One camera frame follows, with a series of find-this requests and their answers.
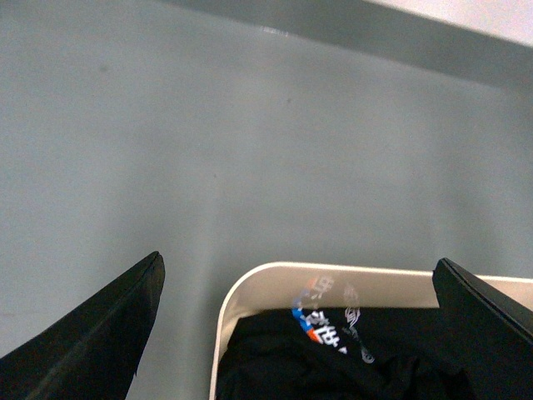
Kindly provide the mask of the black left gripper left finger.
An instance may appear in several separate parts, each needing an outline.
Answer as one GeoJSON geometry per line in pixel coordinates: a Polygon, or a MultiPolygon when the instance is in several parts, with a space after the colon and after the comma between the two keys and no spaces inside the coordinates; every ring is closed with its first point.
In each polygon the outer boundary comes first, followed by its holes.
{"type": "Polygon", "coordinates": [[[157,318],[165,265],[152,252],[1,358],[3,399],[124,399],[157,318]]]}

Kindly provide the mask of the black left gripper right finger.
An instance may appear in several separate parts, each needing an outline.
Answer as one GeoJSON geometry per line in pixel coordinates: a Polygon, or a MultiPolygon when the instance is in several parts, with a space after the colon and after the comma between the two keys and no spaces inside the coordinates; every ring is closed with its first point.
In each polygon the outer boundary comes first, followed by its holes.
{"type": "Polygon", "coordinates": [[[532,280],[476,276],[442,258],[432,282],[476,397],[531,399],[532,280]]]}

